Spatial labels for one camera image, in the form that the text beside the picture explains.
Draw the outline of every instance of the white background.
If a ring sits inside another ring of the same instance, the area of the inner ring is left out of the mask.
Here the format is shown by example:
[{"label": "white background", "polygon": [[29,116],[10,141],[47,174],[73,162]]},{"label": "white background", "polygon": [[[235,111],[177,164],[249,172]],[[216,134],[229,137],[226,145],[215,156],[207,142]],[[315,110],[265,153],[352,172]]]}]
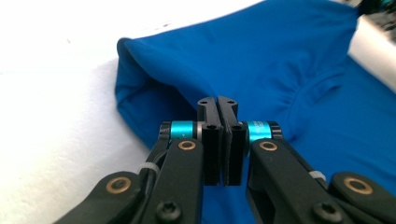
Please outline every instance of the white background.
[{"label": "white background", "polygon": [[[1,0],[0,223],[51,223],[101,178],[146,159],[116,110],[118,39],[256,2]],[[395,48],[360,27],[351,55],[396,90]]]}]

